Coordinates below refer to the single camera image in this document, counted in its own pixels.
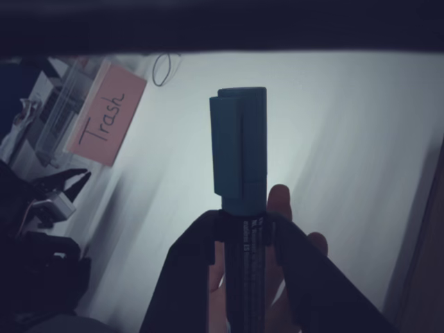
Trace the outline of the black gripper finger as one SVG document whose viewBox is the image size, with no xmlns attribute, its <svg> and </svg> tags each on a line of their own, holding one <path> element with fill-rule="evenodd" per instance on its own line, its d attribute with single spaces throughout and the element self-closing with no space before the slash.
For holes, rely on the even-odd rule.
<svg viewBox="0 0 444 333">
<path fill-rule="evenodd" d="M 140 332 L 209 332 L 210 294 L 225 273 L 226 213 L 200 215 L 170 247 Z"/>
<path fill-rule="evenodd" d="M 291 318 L 303 332 L 397 332 L 292 221 L 267 214 Z"/>
</svg>

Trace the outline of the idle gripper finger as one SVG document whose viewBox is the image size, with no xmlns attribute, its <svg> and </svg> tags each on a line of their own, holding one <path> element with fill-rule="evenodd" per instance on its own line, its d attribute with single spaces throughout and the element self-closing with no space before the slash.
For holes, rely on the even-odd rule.
<svg viewBox="0 0 444 333">
<path fill-rule="evenodd" d="M 83 187 L 90 179 L 91 175 L 92 175 L 91 172 L 87 172 L 79 181 L 77 181 L 72 186 L 70 186 L 70 188 L 65 190 L 65 195 L 70 202 L 75 201 L 79 193 L 83 190 Z"/>
<path fill-rule="evenodd" d="M 73 178 L 74 176 L 84 174 L 87 172 L 87 169 L 67 169 L 65 171 L 61 171 L 59 173 L 55 173 L 50 176 L 46 176 L 40 179 L 40 184 L 42 186 L 59 186 L 63 185 L 68 179 Z"/>
</svg>

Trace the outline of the person's right hand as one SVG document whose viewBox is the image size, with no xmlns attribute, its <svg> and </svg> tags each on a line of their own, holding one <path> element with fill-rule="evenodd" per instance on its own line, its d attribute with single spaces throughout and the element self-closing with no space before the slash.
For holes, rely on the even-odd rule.
<svg viewBox="0 0 444 333">
<path fill-rule="evenodd" d="M 268 195 L 267 210 L 292 219 L 290 191 L 285 185 L 275 185 Z M 224 244 L 215 242 L 215 263 L 209 269 L 209 332 L 226 332 Z M 284 273 L 278 266 L 274 247 L 266 249 L 265 331 L 300 332 L 293 323 L 287 291 L 278 294 Z"/>
</svg>

